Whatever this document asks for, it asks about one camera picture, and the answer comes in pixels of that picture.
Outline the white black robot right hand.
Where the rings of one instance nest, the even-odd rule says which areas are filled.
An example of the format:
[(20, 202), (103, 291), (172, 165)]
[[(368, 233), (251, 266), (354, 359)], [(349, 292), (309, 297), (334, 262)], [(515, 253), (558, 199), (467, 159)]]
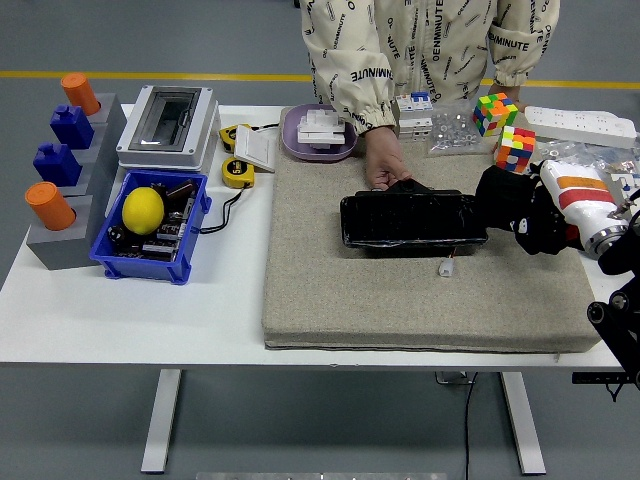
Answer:
[(596, 168), (545, 160), (529, 212), (511, 223), (529, 254), (557, 254), (571, 247), (597, 258), (629, 228)]

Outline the person's right hand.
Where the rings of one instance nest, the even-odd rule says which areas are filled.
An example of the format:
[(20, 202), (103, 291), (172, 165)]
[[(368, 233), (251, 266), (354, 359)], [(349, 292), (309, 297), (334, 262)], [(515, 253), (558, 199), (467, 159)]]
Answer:
[(364, 134), (366, 180), (372, 189), (387, 190), (397, 181), (412, 177), (398, 138), (391, 126), (376, 127)]

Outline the person's left hand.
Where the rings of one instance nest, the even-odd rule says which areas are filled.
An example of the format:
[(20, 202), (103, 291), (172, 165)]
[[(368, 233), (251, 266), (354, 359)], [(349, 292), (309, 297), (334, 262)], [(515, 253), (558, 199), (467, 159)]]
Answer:
[(523, 112), (526, 109), (526, 104), (520, 100), (520, 90), (519, 86), (510, 87), (493, 83), (489, 88), (488, 94), (508, 99), (520, 112)]

